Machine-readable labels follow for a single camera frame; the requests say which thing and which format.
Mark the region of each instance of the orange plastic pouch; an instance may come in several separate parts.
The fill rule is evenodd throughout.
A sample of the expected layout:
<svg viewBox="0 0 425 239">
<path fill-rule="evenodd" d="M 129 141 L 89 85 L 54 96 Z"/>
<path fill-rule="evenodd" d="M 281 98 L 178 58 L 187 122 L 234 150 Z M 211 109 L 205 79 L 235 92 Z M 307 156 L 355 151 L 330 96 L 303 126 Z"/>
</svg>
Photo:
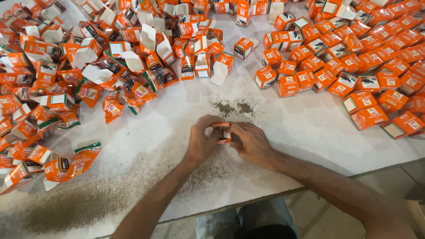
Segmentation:
<svg viewBox="0 0 425 239">
<path fill-rule="evenodd" d="M 121 115 L 124 105 L 119 102 L 119 93 L 113 92 L 108 95 L 102 103 L 103 111 L 105 112 L 106 124 L 118 118 Z"/>
</svg>

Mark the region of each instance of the forearm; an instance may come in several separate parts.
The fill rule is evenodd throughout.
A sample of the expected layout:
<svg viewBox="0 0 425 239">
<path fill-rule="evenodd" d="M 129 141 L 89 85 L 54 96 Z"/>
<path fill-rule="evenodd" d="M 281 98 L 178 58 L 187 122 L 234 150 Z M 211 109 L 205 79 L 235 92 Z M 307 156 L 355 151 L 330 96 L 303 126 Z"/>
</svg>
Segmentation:
<svg viewBox="0 0 425 239">
<path fill-rule="evenodd" d="M 134 206 L 111 238 L 150 238 L 159 218 L 196 168 L 185 157 Z"/>
<path fill-rule="evenodd" d="M 297 179 L 339 209 L 366 223 L 377 217 L 400 218 L 393 203 L 375 190 L 325 167 L 276 153 L 273 167 Z"/>
</svg>

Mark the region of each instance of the left hand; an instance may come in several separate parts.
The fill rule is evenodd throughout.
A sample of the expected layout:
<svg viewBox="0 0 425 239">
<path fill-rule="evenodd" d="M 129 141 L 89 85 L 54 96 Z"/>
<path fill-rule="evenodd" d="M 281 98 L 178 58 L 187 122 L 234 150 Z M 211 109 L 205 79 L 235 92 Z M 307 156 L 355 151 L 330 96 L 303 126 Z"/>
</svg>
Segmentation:
<svg viewBox="0 0 425 239">
<path fill-rule="evenodd" d="M 212 124 L 226 122 L 224 119 L 207 114 L 199 118 L 198 122 L 190 128 L 189 146 L 186 151 L 186 159 L 194 164 L 195 167 L 201 165 L 207 160 L 221 137 L 221 131 L 215 128 L 210 137 L 205 135 L 205 129 Z"/>
</svg>

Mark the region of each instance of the hand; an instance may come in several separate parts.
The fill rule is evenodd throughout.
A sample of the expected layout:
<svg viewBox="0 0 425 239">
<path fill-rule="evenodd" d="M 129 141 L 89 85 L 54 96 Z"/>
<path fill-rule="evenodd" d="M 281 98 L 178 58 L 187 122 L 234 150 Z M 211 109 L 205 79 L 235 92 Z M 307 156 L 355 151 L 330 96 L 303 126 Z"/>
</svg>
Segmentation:
<svg viewBox="0 0 425 239">
<path fill-rule="evenodd" d="M 205 135 L 205 129 L 212 124 L 223 123 L 224 119 L 207 114 L 199 118 L 198 122 L 190 128 L 189 146 L 186 151 L 186 158 L 198 167 L 207 160 L 221 137 L 221 130 L 215 128 L 210 137 Z"/>
<path fill-rule="evenodd" d="M 225 143 L 233 147 L 242 159 L 268 170 L 277 170 L 273 160 L 279 152 L 272 148 L 262 129 L 249 122 L 230 122 L 227 132 L 237 134 L 243 142 L 243 145 L 235 141 Z"/>
</svg>

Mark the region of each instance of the plastic packet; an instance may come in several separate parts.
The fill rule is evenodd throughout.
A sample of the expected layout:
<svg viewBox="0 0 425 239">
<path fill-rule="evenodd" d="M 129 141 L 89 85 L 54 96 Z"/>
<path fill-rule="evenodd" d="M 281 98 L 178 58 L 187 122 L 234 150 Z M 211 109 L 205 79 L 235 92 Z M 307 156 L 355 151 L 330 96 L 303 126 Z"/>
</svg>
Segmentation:
<svg viewBox="0 0 425 239">
<path fill-rule="evenodd" d="M 81 81 L 78 87 L 78 96 L 80 99 L 84 101 L 90 108 L 93 108 L 99 100 L 103 88 L 85 78 Z"/>
<path fill-rule="evenodd" d="M 118 118 L 124 109 L 124 105 L 119 102 L 119 92 L 113 92 L 108 95 L 103 101 L 102 107 L 105 112 L 106 124 Z"/>
</svg>

